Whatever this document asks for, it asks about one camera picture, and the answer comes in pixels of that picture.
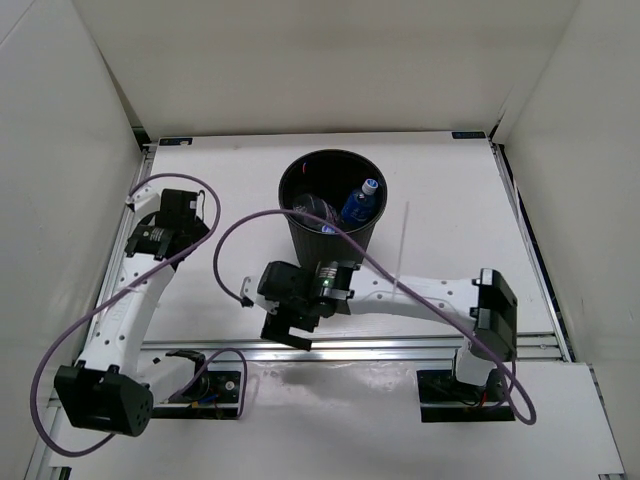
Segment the orange white label clear bottle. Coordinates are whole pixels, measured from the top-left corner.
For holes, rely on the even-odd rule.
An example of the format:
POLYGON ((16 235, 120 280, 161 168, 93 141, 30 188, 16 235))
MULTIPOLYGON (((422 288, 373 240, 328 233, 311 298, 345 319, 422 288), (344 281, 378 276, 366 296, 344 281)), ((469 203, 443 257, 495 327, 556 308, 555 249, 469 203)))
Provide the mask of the orange white label clear bottle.
POLYGON ((339 216, 335 208, 317 195, 304 193, 294 198, 292 207, 295 211, 308 213, 336 225, 339 216))

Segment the blue label plastic bottle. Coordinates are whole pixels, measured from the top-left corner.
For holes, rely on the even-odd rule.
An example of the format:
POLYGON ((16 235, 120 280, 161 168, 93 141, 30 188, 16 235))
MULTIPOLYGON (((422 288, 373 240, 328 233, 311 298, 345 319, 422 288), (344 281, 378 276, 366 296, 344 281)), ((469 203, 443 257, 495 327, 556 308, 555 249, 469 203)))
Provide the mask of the blue label plastic bottle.
POLYGON ((371 219, 376 207, 375 195, 378 187, 378 181, 369 178, 350 193, 341 210, 341 219, 345 224, 359 227, 371 219))

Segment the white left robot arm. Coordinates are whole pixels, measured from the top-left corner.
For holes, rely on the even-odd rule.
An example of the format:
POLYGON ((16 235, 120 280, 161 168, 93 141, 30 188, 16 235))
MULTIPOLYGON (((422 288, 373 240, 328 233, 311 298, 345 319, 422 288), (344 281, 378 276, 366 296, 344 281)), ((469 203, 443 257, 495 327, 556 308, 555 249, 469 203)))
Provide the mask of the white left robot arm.
POLYGON ((61 366, 54 388, 70 423, 136 437, 156 404, 180 392, 188 400, 206 395, 210 377, 203 355, 172 351, 145 367, 141 346, 159 299, 179 263, 209 229, 200 218, 145 217, 134 229, 119 271, 119 291, 72 366, 61 366))

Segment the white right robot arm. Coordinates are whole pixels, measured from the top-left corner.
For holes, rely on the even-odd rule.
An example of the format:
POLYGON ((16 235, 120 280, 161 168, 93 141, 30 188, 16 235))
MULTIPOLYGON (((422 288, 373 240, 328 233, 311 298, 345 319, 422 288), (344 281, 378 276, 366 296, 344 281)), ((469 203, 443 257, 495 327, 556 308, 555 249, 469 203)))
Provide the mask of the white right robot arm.
POLYGON ((499 362, 516 355, 518 301, 502 274, 484 268, 476 278, 434 280, 384 278, 353 261, 325 261, 313 271, 283 262, 246 278, 243 295, 266 311, 262 338, 310 350, 292 329, 313 332, 320 319, 336 314, 388 314, 460 324, 472 333, 455 354, 449 387, 470 400, 487 385, 499 362))

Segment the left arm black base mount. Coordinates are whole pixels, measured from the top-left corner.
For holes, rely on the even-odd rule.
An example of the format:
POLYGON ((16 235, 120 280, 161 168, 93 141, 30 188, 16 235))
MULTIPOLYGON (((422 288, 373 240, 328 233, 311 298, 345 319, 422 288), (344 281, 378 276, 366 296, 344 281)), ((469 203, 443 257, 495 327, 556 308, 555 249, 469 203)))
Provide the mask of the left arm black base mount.
POLYGON ((153 394, 153 419, 239 420, 248 383, 248 362, 241 350, 226 347, 207 356, 188 349, 155 357, 140 380, 153 394), (242 369, 212 370, 224 355, 238 358, 242 369))

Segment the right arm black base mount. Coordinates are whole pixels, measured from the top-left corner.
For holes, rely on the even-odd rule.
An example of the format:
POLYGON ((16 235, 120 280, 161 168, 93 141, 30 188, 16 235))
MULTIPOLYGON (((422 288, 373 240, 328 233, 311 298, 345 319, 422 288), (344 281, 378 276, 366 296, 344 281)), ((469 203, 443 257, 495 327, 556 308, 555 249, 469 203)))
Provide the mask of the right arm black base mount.
POLYGON ((418 370, 416 377, 422 423, 515 420, 504 395, 506 383, 496 370, 484 386, 458 382, 449 370, 418 370))

